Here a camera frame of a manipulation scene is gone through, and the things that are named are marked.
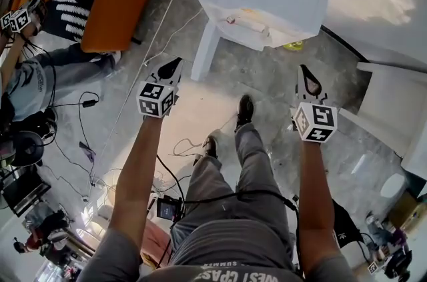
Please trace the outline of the purple cloth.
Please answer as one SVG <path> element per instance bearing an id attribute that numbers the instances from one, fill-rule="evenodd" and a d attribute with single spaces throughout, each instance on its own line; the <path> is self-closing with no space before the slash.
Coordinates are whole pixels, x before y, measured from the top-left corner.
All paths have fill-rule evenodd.
<path id="1" fill-rule="evenodd" d="M 89 159 L 89 161 L 91 163 L 95 162 L 95 152 L 86 144 L 84 144 L 83 142 L 79 142 L 79 147 L 81 148 L 81 150 L 85 153 L 86 157 Z"/>

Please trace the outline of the person's grey shirt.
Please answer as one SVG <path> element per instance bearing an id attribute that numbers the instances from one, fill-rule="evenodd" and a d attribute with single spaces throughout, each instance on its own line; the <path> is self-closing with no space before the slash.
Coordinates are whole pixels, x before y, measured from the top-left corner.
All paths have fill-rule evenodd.
<path id="1" fill-rule="evenodd" d="M 267 226 L 251 220 L 211 221 L 193 231 L 170 264 L 139 274 L 137 248 L 109 230 L 77 282 L 358 282 L 342 255 L 323 259 L 301 278 L 290 247 Z"/>

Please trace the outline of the person's right forearm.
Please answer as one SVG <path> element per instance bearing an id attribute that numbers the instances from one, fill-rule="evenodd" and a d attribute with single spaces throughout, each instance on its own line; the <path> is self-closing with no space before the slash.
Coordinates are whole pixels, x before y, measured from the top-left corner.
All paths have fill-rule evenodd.
<path id="1" fill-rule="evenodd" d="M 334 206 L 322 152 L 317 143 L 301 142 L 299 239 L 305 275 L 339 253 L 334 239 Z"/>

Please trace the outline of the small black monitor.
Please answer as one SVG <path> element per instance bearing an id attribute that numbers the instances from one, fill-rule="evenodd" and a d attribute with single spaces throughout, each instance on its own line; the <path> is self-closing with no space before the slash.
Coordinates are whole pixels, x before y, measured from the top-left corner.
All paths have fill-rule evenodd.
<path id="1" fill-rule="evenodd" d="M 169 221 L 179 221 L 183 214 L 182 198 L 172 198 L 164 196 L 157 199 L 156 216 Z"/>

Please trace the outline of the pink stool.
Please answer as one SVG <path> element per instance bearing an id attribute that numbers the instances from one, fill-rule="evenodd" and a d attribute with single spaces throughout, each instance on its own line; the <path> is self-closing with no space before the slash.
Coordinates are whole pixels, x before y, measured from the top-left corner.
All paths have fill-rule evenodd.
<path id="1" fill-rule="evenodd" d="M 160 267 L 165 267 L 171 255 L 171 238 L 161 227 L 149 219 L 146 221 L 141 252 L 150 256 Z"/>

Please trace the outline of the person's left black shoe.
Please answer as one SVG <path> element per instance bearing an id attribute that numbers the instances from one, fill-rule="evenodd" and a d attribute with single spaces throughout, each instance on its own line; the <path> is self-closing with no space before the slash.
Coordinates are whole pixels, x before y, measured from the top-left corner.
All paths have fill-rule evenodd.
<path id="1" fill-rule="evenodd" d="M 217 147 L 216 138 L 213 135 L 208 135 L 202 145 L 203 155 L 217 159 Z"/>

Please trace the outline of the person's black shoe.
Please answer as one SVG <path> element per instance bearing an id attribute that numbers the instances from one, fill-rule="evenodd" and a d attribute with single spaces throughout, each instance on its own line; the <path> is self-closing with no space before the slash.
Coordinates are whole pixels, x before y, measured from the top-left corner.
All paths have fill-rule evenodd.
<path id="1" fill-rule="evenodd" d="M 236 130 L 251 123 L 254 114 L 254 103 L 250 95 L 245 94 L 241 97 L 238 105 Z"/>
<path id="2" fill-rule="evenodd" d="M 217 147 L 216 138 L 213 135 L 208 135 L 202 145 L 203 155 L 217 159 Z"/>

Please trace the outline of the black stool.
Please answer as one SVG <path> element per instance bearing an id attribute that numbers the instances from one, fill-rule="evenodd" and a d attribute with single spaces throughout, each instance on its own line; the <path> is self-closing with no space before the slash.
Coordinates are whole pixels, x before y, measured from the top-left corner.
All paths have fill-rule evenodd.
<path id="1" fill-rule="evenodd" d="M 20 131 L 13 136 L 15 156 L 13 167 L 26 167 L 39 162 L 44 154 L 42 138 L 31 131 Z"/>

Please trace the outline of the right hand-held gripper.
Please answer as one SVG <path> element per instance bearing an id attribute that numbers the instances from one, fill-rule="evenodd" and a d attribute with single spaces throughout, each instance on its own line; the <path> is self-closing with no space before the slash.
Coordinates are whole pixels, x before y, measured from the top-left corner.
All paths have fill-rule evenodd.
<path id="1" fill-rule="evenodd" d="M 324 104 L 328 94 L 322 91 L 320 81 L 306 65 L 300 65 L 296 83 L 299 105 L 292 109 L 292 130 L 303 141 L 326 143 L 337 131 L 338 110 Z"/>

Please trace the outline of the person's grey trousers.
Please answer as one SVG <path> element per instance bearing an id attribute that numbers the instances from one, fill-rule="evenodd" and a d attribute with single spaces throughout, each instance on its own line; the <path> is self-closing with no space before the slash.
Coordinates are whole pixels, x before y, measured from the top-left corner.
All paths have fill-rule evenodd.
<path id="1" fill-rule="evenodd" d="M 185 217 L 171 230 L 175 246 L 203 225 L 213 227 L 215 232 L 229 227 L 239 235 L 248 233 L 250 237 L 259 237 L 262 231 L 269 231 L 284 243 L 292 242 L 286 206 L 276 197 L 280 190 L 273 176 L 270 158 L 252 123 L 236 131 L 235 144 L 242 167 L 237 190 L 243 196 L 228 197 L 232 189 L 221 173 L 221 162 L 215 157 L 203 156 L 195 164 L 186 198 L 212 201 L 185 208 Z"/>

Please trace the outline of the black white striped blanket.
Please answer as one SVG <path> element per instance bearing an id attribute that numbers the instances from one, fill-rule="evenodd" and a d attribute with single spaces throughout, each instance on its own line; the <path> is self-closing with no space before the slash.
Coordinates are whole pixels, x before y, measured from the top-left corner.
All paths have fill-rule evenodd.
<path id="1" fill-rule="evenodd" d="M 90 10 L 76 0 L 49 0 L 42 30 L 70 41 L 80 43 Z"/>

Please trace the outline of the person's left forearm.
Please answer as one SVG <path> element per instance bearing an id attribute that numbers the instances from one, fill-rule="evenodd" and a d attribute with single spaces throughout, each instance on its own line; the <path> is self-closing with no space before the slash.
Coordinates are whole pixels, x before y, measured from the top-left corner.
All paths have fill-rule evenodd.
<path id="1" fill-rule="evenodd" d="M 155 117 L 143 121 L 116 185 L 109 226 L 138 247 L 143 241 L 162 123 Z"/>

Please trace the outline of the white round stool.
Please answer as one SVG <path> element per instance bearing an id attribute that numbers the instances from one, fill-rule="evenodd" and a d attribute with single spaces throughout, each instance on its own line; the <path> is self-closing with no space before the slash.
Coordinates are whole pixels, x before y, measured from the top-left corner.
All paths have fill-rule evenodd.
<path id="1" fill-rule="evenodd" d="M 405 188 L 406 188 L 405 176 L 399 173 L 395 173 L 384 182 L 380 190 L 380 195 L 383 198 L 393 199 L 401 191 L 405 190 Z"/>

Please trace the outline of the white vanity unit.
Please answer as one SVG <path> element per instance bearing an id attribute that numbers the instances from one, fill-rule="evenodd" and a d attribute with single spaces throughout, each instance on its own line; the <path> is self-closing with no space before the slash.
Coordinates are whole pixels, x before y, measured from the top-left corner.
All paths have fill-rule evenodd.
<path id="1" fill-rule="evenodd" d="M 372 74 L 356 124 L 402 158 L 402 167 L 427 175 L 427 73 L 359 63 Z"/>

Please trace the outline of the person's right black shoe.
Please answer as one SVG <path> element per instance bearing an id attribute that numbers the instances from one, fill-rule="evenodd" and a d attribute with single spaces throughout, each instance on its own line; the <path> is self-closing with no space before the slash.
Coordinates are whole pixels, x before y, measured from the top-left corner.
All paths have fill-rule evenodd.
<path id="1" fill-rule="evenodd" d="M 254 103 L 250 95 L 245 94 L 241 97 L 238 105 L 236 130 L 251 123 L 254 114 Z"/>

